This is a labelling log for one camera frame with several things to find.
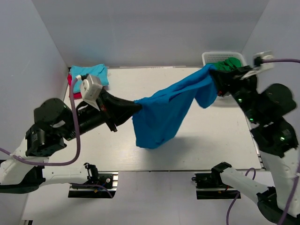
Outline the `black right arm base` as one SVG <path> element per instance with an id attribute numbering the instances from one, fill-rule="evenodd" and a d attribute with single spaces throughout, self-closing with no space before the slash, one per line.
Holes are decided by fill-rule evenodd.
<path id="1" fill-rule="evenodd" d="M 236 189 L 213 181 L 210 173 L 195 173 L 191 180 L 196 184 L 197 200 L 227 200 L 234 199 Z"/>

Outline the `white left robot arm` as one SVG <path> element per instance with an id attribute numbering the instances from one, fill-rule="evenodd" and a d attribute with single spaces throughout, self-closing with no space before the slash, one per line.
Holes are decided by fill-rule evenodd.
<path id="1" fill-rule="evenodd" d="M 82 101 L 75 108 L 79 133 L 106 124 L 113 132 L 125 123 L 142 106 L 133 101 L 114 97 L 102 90 L 96 103 L 100 109 Z M 65 141 L 75 139 L 75 125 L 72 110 L 60 99 L 51 98 L 34 110 L 34 124 L 25 134 L 13 156 L 34 162 L 24 164 L 10 156 L 0 162 L 0 191 L 9 194 L 27 194 L 41 186 L 71 183 L 78 186 L 93 187 L 105 183 L 95 165 L 85 163 L 78 168 L 46 166 L 45 162 L 55 152 L 67 147 Z"/>

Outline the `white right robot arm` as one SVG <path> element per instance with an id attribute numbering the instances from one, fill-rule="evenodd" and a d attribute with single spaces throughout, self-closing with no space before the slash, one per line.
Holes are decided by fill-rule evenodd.
<path id="1" fill-rule="evenodd" d="M 300 163 L 296 132 L 284 116 L 296 108 L 290 89 L 275 83 L 257 92 L 255 75 L 246 77 L 249 66 L 231 72 L 210 70 L 218 95 L 230 94 L 247 119 L 262 161 L 268 166 L 274 185 L 260 184 L 222 162 L 211 170 L 218 186 L 228 185 L 251 199 L 262 215 L 277 225 L 300 222 Z"/>

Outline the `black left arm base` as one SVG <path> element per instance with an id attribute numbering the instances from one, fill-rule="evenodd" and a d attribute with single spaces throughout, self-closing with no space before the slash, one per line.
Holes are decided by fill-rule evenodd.
<path id="1" fill-rule="evenodd" d="M 89 180 L 84 184 L 71 184 L 68 198 L 111 199 L 115 196 L 118 186 L 118 172 L 98 174 L 98 180 Z"/>

